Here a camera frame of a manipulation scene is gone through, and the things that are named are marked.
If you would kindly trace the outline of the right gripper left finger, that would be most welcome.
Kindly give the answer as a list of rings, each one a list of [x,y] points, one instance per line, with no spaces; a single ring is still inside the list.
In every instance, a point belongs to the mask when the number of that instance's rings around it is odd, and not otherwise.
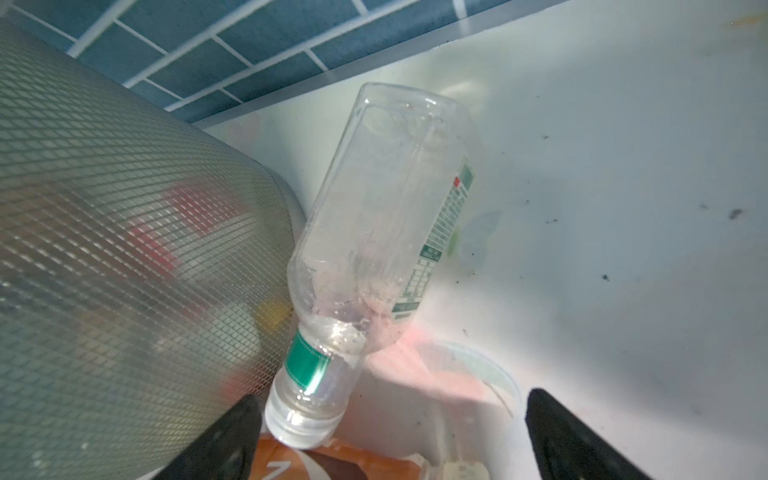
[[[154,479],[248,479],[261,427],[258,399],[253,394],[245,395]]]

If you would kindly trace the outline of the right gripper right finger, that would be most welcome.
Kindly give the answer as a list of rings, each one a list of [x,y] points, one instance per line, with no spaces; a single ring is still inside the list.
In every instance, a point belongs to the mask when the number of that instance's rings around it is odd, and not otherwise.
[[[544,389],[530,391],[525,423],[540,476],[545,480],[649,480]]]

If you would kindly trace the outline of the clear bottle green cap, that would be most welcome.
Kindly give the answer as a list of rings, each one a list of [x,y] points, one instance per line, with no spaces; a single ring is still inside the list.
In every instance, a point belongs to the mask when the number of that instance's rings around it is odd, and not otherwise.
[[[359,91],[287,276],[298,324],[266,402],[281,443],[341,422],[367,357],[410,326],[476,178],[465,107],[383,83]]]

